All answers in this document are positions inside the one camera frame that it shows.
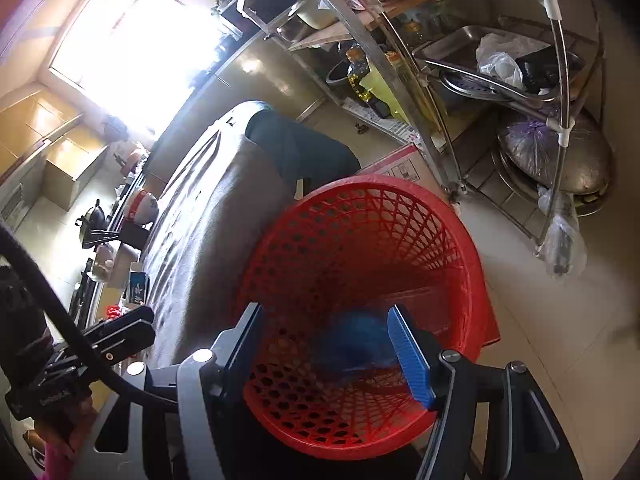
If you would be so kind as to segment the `person's left hand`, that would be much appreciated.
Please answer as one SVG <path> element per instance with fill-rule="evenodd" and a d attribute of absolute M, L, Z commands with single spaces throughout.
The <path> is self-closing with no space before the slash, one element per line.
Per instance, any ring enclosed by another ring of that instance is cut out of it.
<path fill-rule="evenodd" d="M 77 455 L 91 432 L 96 416 L 98 412 L 93 407 L 91 396 L 83 400 L 77 408 L 71 408 L 70 417 L 76 420 L 76 425 L 67 439 L 61 437 L 46 422 L 35 421 L 35 432 L 44 443 L 44 471 L 40 479 L 70 478 Z"/>

